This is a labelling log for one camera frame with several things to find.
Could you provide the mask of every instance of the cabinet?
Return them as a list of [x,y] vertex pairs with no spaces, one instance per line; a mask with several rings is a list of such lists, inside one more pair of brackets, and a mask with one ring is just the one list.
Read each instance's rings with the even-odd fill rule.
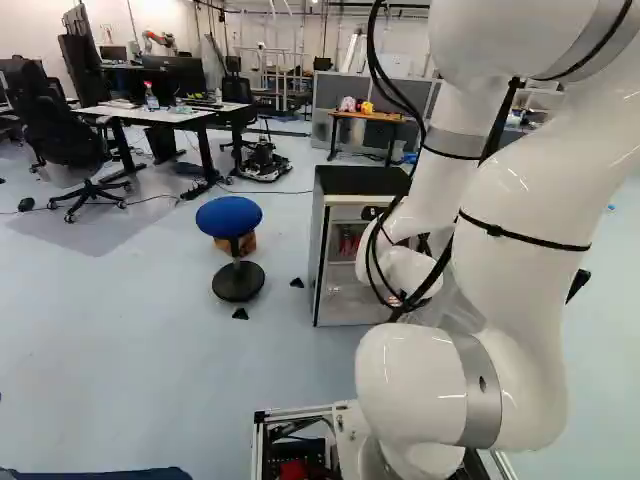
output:
[[409,185],[400,168],[316,167],[308,274],[314,326],[387,320],[389,310],[357,279],[355,259],[369,222]]

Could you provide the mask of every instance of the gray floor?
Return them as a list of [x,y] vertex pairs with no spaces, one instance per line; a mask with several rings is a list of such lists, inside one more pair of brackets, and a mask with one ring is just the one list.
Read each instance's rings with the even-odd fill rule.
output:
[[[129,132],[131,143],[139,135]],[[227,135],[210,132],[212,143]],[[190,149],[183,134],[177,140]],[[281,182],[231,188],[309,189],[314,164],[326,154],[296,146],[303,141],[277,139],[294,165]],[[25,151],[0,145],[7,179],[0,212],[14,210],[24,196],[43,205],[60,192],[26,171]],[[190,149],[186,160],[198,159]],[[225,158],[217,163],[229,168]],[[157,183],[151,169],[140,174],[143,196],[149,183]],[[165,191],[174,193],[190,184],[169,183]],[[19,233],[10,224],[20,218],[0,216],[0,465],[26,471],[178,465],[195,478],[248,478],[255,409],[354,396],[353,354],[365,329],[312,328],[306,291],[289,287],[306,274],[311,196],[248,194],[264,210],[252,260],[268,277],[248,307],[251,319],[242,321],[210,290],[213,273],[229,258],[194,222],[198,207],[222,193],[175,209],[170,199],[128,212],[91,206],[73,226],[62,223],[62,209],[23,216],[31,228],[41,221],[43,230],[56,219],[78,233],[78,242],[91,243],[112,235],[123,216],[142,215],[136,208],[171,207],[102,256],[60,246],[45,231]]]
[[[148,149],[139,129],[128,135]],[[209,136],[212,144],[229,138]],[[197,163],[189,144],[197,145],[195,137],[176,137]],[[294,165],[288,177],[230,188],[309,189],[326,152],[304,138],[276,143]],[[24,196],[43,205],[60,192],[26,171],[27,157],[27,149],[0,144],[0,176],[8,180],[0,186],[0,212]],[[226,155],[216,163],[230,168]],[[189,185],[148,169],[135,195]],[[246,194],[264,210],[253,259],[268,283],[249,306],[251,319],[241,321],[210,291],[211,276],[228,258],[194,223],[197,208],[222,193],[175,208],[172,199],[125,212],[92,206],[64,232],[78,234],[67,245],[52,223],[67,227],[61,211],[0,215],[0,465],[178,465],[196,479],[247,479],[255,409],[354,396],[353,354],[365,329],[313,329],[306,292],[288,285],[305,275],[310,196]],[[630,178],[614,203],[585,262],[593,281],[566,312],[569,426],[551,448],[511,456],[522,480],[630,477],[639,466],[640,177]]]

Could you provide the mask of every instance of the black stool base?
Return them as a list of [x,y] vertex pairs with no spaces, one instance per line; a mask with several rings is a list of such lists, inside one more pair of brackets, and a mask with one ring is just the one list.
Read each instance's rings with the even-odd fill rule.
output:
[[213,277],[211,288],[222,300],[246,302],[260,291],[264,279],[264,270],[259,265],[243,260],[222,267]]

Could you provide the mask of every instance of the gray partition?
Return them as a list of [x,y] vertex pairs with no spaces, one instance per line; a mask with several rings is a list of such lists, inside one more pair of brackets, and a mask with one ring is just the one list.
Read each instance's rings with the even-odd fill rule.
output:
[[[427,106],[432,82],[429,80],[394,80],[394,85],[404,94],[405,97],[416,107],[419,112],[424,112]],[[398,108],[386,100],[378,88],[373,85],[371,90],[371,102],[379,112],[397,112]]]
[[369,78],[318,72],[313,89],[313,106],[334,109],[343,97],[369,98]]
[[[393,79],[394,84],[411,101],[423,118],[429,119],[440,89],[440,81],[432,78]],[[329,149],[332,118],[344,97],[371,101],[376,111],[397,112],[398,108],[385,100],[368,76],[339,72],[316,72],[313,90],[311,146]],[[351,153],[372,153],[384,156],[391,138],[391,128],[380,122],[357,120],[341,121],[337,133],[339,150]],[[419,140],[419,128],[412,118],[398,127],[396,140],[404,141],[404,151],[415,151]]]

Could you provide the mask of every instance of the red object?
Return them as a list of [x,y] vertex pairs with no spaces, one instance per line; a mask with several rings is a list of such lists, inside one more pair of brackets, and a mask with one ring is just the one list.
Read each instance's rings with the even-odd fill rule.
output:
[[280,480],[305,480],[307,477],[307,470],[302,460],[293,460],[280,465]]

